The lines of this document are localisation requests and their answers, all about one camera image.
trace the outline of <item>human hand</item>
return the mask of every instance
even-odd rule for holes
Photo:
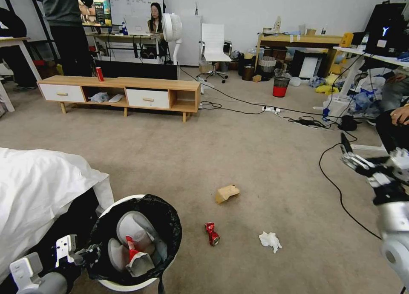
[[[389,82],[401,82],[402,80],[406,79],[406,75],[404,74],[396,74],[393,77],[390,77],[388,80],[386,80],[387,83]]]
[[[400,107],[391,112],[392,124],[397,126],[398,124],[409,124],[409,106]]]

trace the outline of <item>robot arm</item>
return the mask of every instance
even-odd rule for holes
[[[81,267],[98,261],[101,256],[99,245],[75,251],[76,235],[70,234],[56,242],[57,262],[55,271],[43,277],[40,257],[31,253],[10,264],[10,271],[18,287],[17,294],[66,294],[74,281],[81,275]]]
[[[377,226],[382,238],[381,253],[409,288],[409,195],[402,187],[402,184],[409,185],[409,153],[397,148],[387,159],[369,161],[352,152],[343,133],[341,143],[342,161],[366,176],[374,189],[373,203],[379,210]]]

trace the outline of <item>white drawer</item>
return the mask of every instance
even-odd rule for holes
[[[81,87],[77,85],[40,84],[46,100],[85,102]]]
[[[167,91],[127,88],[127,96],[129,105],[133,107],[169,109]]]

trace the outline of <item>white office chair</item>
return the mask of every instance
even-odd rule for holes
[[[199,75],[206,75],[205,80],[213,75],[218,75],[223,79],[222,83],[225,83],[225,79],[229,77],[228,74],[216,71],[216,62],[231,62],[230,57],[223,52],[225,43],[224,24],[203,23],[202,40],[199,43],[202,44],[202,58],[205,61],[212,62],[212,70]]]

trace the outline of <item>beige carpet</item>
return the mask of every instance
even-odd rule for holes
[[[186,70],[197,74],[196,68]],[[181,78],[190,79],[183,72]],[[241,99],[308,112],[325,99],[307,86],[274,98],[272,82],[242,81],[237,72],[225,84],[216,77],[209,81]],[[309,129],[272,113],[224,110],[199,111],[185,124],[180,114],[130,112],[124,118],[118,110],[67,107],[63,115],[58,103],[44,101],[38,91],[7,87],[16,111],[0,119],[0,146],[81,155],[111,175],[116,200],[151,193],[177,209],[183,240],[164,274],[168,293],[399,293],[402,285],[381,257],[380,242],[346,215],[318,168],[320,154],[339,141],[339,131]],[[230,100],[214,90],[202,100],[261,110],[214,98]],[[359,143],[380,144],[367,123],[354,134]],[[350,212],[376,231],[373,192],[340,156],[333,149],[323,167]],[[241,194],[217,205],[216,189],[228,184]],[[204,231],[208,221],[221,236],[216,247]],[[283,246],[277,254],[261,246],[263,231],[277,233]],[[156,286],[142,292],[155,293]],[[111,292],[83,273],[73,293]]]

